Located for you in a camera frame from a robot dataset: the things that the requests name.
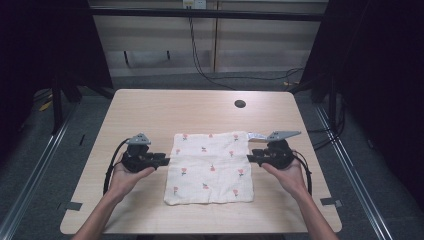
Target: dark floor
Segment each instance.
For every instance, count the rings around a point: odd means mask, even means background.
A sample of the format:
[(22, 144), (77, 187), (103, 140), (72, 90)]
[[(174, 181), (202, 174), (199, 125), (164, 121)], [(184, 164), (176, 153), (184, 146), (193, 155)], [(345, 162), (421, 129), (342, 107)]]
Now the dark floor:
[[(281, 72), (244, 73), (255, 77), (284, 76)], [(240, 76), (221, 74), (220, 76)], [(215, 80), (237, 90), (284, 91), (284, 80), (224, 79)], [(212, 84), (198, 74), (167, 76), (123, 77), (114, 79), (115, 88), (146, 89), (224, 89)], [(69, 127), (55, 152), (31, 202), (16, 229), (13, 239), (69, 239), (60, 233), (64, 215), (58, 210), (62, 202), (70, 201), (79, 176), (90, 154), (110, 100), (90, 90), (82, 89), (81, 103), (69, 122)], [(307, 129), (323, 126), (312, 104), (309, 93), (295, 95)], [(3, 221), (18, 198), (21, 189), (37, 164), (50, 139), (53, 123), (52, 108), (39, 112), (42, 101), (34, 103), (34, 109), (18, 136), (15, 148), (7, 164), (0, 169), (0, 221)], [(71, 104), (64, 103), (66, 113)], [(310, 133), (312, 143), (327, 138), (324, 132)], [(397, 181), (384, 163), (384, 159), (369, 147), (368, 139), (354, 118), (346, 112), (345, 129), (341, 135), (356, 170), (369, 194), (387, 223), (393, 239), (424, 239), (424, 214), (405, 188)], [(331, 144), (316, 152), (330, 192), (343, 206), (338, 213), (343, 229), (341, 239), (378, 239), (345, 170)], [(135, 239), (135, 236), (105, 236), (105, 239)], [(286, 234), (286, 239), (309, 239), (307, 234)]]

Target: hand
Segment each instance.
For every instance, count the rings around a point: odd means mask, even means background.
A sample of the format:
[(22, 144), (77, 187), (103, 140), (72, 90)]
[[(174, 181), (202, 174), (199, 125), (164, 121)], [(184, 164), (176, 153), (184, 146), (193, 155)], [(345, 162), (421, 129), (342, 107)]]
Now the hand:
[(305, 191), (307, 192), (302, 175), (302, 166), (299, 160), (294, 159), (293, 162), (283, 170), (276, 169), (268, 163), (263, 163), (262, 168), (274, 175), (281, 186), (290, 193), (294, 199), (298, 200)]
[(108, 192), (116, 194), (119, 201), (122, 201), (140, 179), (149, 176), (154, 171), (153, 167), (149, 167), (138, 173), (132, 173), (122, 163), (118, 163), (113, 169), (112, 181)]

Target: round black object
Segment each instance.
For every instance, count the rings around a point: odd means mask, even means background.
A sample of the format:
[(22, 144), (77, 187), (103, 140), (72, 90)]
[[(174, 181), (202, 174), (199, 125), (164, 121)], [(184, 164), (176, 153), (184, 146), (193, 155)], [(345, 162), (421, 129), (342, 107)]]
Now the round black object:
[(244, 108), (246, 107), (246, 102), (243, 100), (237, 100), (234, 102), (234, 105), (236, 105), (238, 108)]

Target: white cloth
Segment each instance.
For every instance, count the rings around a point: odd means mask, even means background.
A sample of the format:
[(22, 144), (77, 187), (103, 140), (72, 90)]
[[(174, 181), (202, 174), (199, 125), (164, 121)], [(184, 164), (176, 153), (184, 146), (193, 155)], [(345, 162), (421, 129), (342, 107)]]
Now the white cloth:
[(247, 132), (176, 134), (164, 201), (169, 205), (253, 201)]

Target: table surface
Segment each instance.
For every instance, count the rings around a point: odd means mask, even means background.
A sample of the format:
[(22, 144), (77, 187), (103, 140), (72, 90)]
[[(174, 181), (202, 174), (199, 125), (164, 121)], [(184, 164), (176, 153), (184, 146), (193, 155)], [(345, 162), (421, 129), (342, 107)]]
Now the table surface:
[[(237, 108), (236, 100), (246, 102)], [(312, 172), (313, 199), (335, 232), (342, 225), (334, 205), (322, 206), (330, 193), (290, 93), (206, 90), (135, 90), (116, 92), (87, 160), (72, 202), (79, 211), (67, 210), (61, 224), (64, 234), (75, 233), (102, 197), (105, 172), (124, 139), (140, 132), (152, 144), (151, 152), (170, 156), (176, 133), (246, 131), (269, 135), (272, 131), (300, 130), (288, 138), (302, 153)], [(265, 148), (249, 143), (249, 149)], [(252, 163), (254, 201), (251, 203), (190, 204), (169, 206), (163, 201), (168, 167), (142, 179), (118, 204), (105, 233), (124, 234), (237, 234), (307, 232), (294, 199), (274, 176)]]

